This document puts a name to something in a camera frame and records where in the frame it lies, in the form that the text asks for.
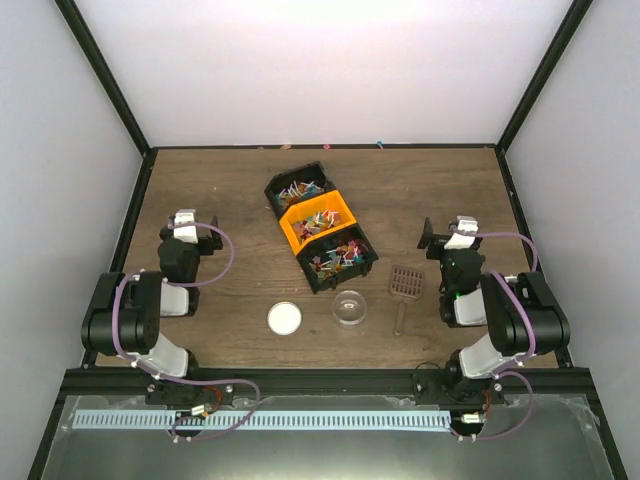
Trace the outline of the clear plastic cup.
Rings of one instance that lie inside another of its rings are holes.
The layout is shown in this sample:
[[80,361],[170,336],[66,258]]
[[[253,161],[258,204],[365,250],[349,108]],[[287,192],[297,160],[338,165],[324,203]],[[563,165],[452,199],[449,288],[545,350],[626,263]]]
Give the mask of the clear plastic cup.
[[354,290],[338,293],[332,302],[333,318],[344,327],[355,327],[366,317],[367,303],[363,295]]

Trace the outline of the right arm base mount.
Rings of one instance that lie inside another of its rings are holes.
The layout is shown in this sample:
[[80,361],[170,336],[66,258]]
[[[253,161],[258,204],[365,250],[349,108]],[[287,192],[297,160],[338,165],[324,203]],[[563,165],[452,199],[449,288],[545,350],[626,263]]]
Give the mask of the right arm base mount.
[[502,393],[490,380],[470,380],[448,366],[423,362],[411,372],[416,402],[443,408],[482,409],[486,404],[503,404]]

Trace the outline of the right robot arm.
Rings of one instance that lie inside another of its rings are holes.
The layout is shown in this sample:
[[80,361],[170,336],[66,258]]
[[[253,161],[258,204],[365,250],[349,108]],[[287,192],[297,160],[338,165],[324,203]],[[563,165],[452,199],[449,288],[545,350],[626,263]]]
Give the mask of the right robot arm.
[[[528,271],[503,275],[484,267],[481,242],[503,237],[528,245]],[[530,238],[516,232],[482,233],[478,221],[469,216],[459,216],[446,234],[438,234],[426,218],[417,248],[439,264],[441,320],[450,328],[487,328],[479,340],[455,351],[446,362],[443,383],[451,400],[468,402],[507,370],[568,346],[569,321],[538,270],[538,252]]]

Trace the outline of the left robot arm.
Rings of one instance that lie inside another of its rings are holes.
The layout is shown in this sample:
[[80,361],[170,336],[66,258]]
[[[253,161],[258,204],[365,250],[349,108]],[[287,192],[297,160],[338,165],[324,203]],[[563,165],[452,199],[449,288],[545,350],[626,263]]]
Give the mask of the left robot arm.
[[159,378],[171,376],[170,393],[181,403],[196,402],[203,377],[194,372],[195,356],[160,331],[164,317],[196,313],[203,285],[196,280],[201,258],[223,248],[224,236],[213,218],[198,232],[193,209],[177,211],[160,232],[159,268],[126,278],[122,272],[100,275],[81,327],[84,348],[127,360]]

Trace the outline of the orange candy bin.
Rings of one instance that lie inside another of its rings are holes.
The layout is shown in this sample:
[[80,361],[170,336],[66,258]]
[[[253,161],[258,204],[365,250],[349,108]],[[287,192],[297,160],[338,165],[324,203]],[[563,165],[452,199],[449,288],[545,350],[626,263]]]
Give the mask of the orange candy bin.
[[279,225],[295,256],[319,240],[357,223],[338,190],[329,191],[292,205]]

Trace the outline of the brown slotted scoop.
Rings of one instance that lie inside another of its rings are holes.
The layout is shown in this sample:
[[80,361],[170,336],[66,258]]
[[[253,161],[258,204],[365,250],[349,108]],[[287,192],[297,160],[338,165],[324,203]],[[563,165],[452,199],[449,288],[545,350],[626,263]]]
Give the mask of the brown slotted scoop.
[[403,334],[408,305],[421,298],[424,283],[425,273],[423,270],[398,264],[392,266],[389,278],[389,292],[398,300],[398,309],[393,327],[395,336]]

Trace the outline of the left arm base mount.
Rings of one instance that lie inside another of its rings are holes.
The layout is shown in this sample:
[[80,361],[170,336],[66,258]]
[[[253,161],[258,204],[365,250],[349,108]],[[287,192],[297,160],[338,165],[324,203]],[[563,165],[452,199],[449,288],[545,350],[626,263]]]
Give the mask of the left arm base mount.
[[187,409],[209,403],[215,405],[221,399],[222,405],[230,405],[234,398],[234,387],[229,383],[216,386],[193,386],[166,380],[144,379],[146,404]]

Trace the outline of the black bin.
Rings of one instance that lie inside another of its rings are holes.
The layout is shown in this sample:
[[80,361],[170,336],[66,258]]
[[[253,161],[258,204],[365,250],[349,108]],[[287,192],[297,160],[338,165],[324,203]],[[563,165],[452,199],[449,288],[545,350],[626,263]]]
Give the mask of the black bin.
[[367,276],[378,259],[359,224],[313,240],[296,255],[313,294]]
[[335,189],[322,163],[316,161],[275,175],[264,194],[280,220],[291,206]]

